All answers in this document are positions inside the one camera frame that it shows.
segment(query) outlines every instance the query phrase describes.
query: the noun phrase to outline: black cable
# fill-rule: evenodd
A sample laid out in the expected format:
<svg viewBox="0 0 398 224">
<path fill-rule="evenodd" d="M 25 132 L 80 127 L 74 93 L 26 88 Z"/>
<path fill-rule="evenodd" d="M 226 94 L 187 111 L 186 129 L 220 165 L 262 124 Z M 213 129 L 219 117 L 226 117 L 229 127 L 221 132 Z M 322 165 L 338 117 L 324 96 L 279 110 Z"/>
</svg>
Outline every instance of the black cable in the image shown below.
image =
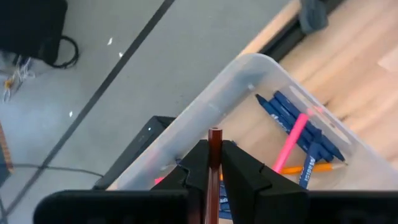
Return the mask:
<svg viewBox="0 0 398 224">
<path fill-rule="evenodd" d="M 1 197 L 0 197 L 0 212 L 1 212 L 1 218 L 2 218 L 1 224 L 8 224 L 8 218 L 6 216 L 6 208 L 4 208 L 4 204 L 2 202 Z"/>
<path fill-rule="evenodd" d="M 95 175 L 97 177 L 104 177 L 104 175 L 99 174 L 97 172 L 89 171 L 89 170 L 84 170 L 84 169 L 75 169 L 75 168 L 69 168 L 69 167 L 54 167 L 54 166 L 40 166 L 40 165 L 35 165 L 35 164 L 8 164 L 16 168 L 36 168 L 36 169 L 48 169 L 48 170 L 62 170 L 62 171 L 69 171 L 69 172 L 79 172 L 82 174 L 90 174 L 90 175 Z M 7 167 L 7 164 L 0 164 L 0 167 Z"/>
<path fill-rule="evenodd" d="M 61 36 L 59 38 L 59 40 L 60 41 L 61 40 L 66 40 L 67 42 L 69 42 L 69 43 L 71 43 L 73 45 L 73 48 L 75 49 L 75 54 L 73 55 L 72 59 L 69 60 L 68 62 L 65 62 L 65 63 L 61 64 L 61 65 L 56 65 L 54 63 L 49 63 L 49 62 L 46 62 L 46 61 L 45 61 L 45 63 L 47 65 L 50 65 L 53 68 L 61 68 L 61 69 L 72 68 L 73 66 L 76 65 L 77 61 L 79 60 L 79 57 L 80 57 L 79 47 L 77 46 L 77 43 L 76 43 L 75 40 L 73 40 L 72 38 L 67 37 L 65 35 Z"/>
</svg>

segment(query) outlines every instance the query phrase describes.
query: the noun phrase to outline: pink marker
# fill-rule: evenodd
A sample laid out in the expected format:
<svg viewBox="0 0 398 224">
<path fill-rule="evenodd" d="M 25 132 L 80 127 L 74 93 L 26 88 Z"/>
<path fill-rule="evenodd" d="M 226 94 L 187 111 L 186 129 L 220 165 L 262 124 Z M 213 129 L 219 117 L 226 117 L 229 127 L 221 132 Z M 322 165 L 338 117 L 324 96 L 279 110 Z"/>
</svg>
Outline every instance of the pink marker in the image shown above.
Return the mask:
<svg viewBox="0 0 398 224">
<path fill-rule="evenodd" d="M 308 121 L 308 116 L 306 114 L 300 113 L 296 123 L 293 126 L 290 135 L 287 137 L 285 145 L 283 146 L 281 152 L 278 155 L 276 163 L 272 166 L 272 169 L 280 174 L 280 171 L 284 167 L 287 158 L 289 157 L 292 149 L 294 148 L 297 140 L 299 139 L 301 132 L 303 131 L 305 124 Z"/>
<path fill-rule="evenodd" d="M 155 185 L 157 185 L 158 183 L 160 183 L 160 181 L 162 181 L 164 179 L 164 177 L 159 177 L 155 179 Z"/>
</svg>

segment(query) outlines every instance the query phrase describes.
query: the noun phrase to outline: black strap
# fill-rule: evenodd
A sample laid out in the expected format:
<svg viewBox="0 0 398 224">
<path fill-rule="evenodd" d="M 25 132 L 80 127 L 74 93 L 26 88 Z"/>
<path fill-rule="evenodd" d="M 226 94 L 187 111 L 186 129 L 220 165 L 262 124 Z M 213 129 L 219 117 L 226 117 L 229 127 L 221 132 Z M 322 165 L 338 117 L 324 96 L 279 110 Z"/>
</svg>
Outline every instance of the black strap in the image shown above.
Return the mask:
<svg viewBox="0 0 398 224">
<path fill-rule="evenodd" d="M 73 56 L 73 58 L 71 60 L 69 60 L 68 62 L 65 62 L 61 65 L 56 65 L 54 63 L 47 63 L 47 65 L 50 65 L 53 68 L 62 68 L 62 69 L 67 69 L 67 68 L 72 68 L 73 66 L 76 65 L 77 61 L 79 60 L 79 47 L 77 46 L 77 43 L 75 40 L 73 40 L 70 37 L 67 37 L 65 35 L 60 37 L 60 40 L 66 40 L 67 42 L 71 43 L 73 45 L 73 47 L 75 48 L 75 54 Z"/>
</svg>

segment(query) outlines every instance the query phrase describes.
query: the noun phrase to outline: orange pencil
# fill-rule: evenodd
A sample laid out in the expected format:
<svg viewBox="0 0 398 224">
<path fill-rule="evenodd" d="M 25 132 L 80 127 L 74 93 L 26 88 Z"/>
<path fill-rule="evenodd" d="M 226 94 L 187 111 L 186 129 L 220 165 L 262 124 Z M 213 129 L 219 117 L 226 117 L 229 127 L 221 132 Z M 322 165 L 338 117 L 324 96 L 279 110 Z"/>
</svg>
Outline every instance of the orange pencil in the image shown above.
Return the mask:
<svg viewBox="0 0 398 224">
<path fill-rule="evenodd" d="M 313 167 L 313 171 L 315 172 L 328 172 L 332 171 L 334 169 L 342 168 L 346 166 L 346 164 L 333 164 L 333 163 L 320 163 L 320 164 L 315 164 Z M 301 174 L 301 171 L 303 171 L 302 166 L 297 166 L 297 167 L 285 167 L 282 169 L 280 174 Z"/>
</svg>

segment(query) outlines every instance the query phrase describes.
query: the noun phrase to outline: plastic bin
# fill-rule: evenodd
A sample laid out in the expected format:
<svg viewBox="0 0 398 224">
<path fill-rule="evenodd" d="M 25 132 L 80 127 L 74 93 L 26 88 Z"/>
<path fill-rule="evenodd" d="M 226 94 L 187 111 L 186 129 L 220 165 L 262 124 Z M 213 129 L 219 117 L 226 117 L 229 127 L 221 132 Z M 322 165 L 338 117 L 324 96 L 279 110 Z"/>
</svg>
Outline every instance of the plastic bin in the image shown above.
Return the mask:
<svg viewBox="0 0 398 224">
<path fill-rule="evenodd" d="M 310 121 L 346 157 L 349 165 L 338 172 L 312 175 L 310 189 L 398 189 L 398 173 L 384 159 L 346 129 L 277 62 L 261 54 L 233 60 L 109 189 L 153 187 L 155 178 L 170 172 L 175 158 L 186 155 L 209 128 L 217 126 L 259 85 L 268 99 L 279 90 L 301 112 L 311 110 L 315 115 Z"/>
</svg>

